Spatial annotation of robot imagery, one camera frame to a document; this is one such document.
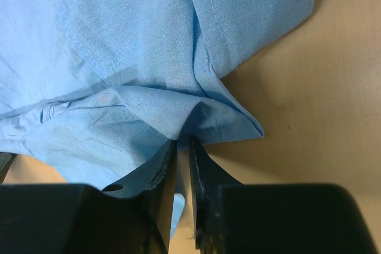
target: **beige surface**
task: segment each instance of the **beige surface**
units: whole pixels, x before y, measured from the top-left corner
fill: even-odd
[[[208,148],[244,183],[343,185],[356,197],[379,247],[380,40],[380,0],[317,0],[314,15],[303,25],[224,79],[263,124],[266,138]],[[27,161],[20,158],[7,180],[26,178],[23,164],[29,166],[29,179],[43,180],[41,164],[33,168]],[[180,163],[189,186],[186,160]],[[47,173],[49,181],[57,179]],[[171,253],[197,253],[192,236],[188,208]]]
[[[65,180],[53,168],[25,155],[16,156],[4,180],[5,184],[63,182]]]

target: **table surface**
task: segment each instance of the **table surface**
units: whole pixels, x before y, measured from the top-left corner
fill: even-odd
[[[313,15],[223,81],[266,131],[264,139],[208,146],[243,183],[330,182],[356,198],[381,247],[381,5],[316,0]],[[189,165],[180,172],[187,207],[170,253],[194,251]],[[62,182],[18,156],[5,182]]]

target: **stitched seam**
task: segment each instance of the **stitched seam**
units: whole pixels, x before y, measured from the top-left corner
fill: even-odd
[[[226,41],[225,41],[225,38],[224,38],[224,36],[222,34],[222,29],[221,29],[220,23],[218,22],[218,19],[217,19],[217,16],[216,16],[216,10],[214,9],[214,5],[213,5],[213,1],[212,0],[210,0],[210,4],[211,4],[211,7],[212,7],[214,19],[216,20],[216,24],[217,24],[218,30],[220,32],[220,36],[222,38],[222,43],[224,45],[224,48],[225,48],[225,51],[226,51],[226,54],[227,54],[227,59],[229,60],[229,66],[230,66],[229,68],[231,68],[232,60],[230,59],[230,54],[229,54],[229,51],[227,50]]]

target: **cotton cloth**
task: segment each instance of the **cotton cloth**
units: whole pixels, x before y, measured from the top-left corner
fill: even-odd
[[[168,139],[261,137],[220,79],[313,2],[0,0],[0,152],[101,189]]]

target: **black plastic part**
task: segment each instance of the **black plastic part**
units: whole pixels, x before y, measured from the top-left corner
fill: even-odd
[[[15,157],[15,154],[0,152],[0,184],[4,181]]]
[[[153,159],[156,174],[149,162],[129,174],[147,179],[133,197],[115,190],[129,180],[104,192],[84,184],[0,186],[0,253],[168,253],[176,142]]]
[[[221,185],[242,185],[216,164],[196,137],[189,142],[190,182],[193,197],[193,221],[196,249],[204,244],[206,213],[210,200]]]
[[[211,201],[201,253],[377,253],[353,198],[336,185],[226,185]]]

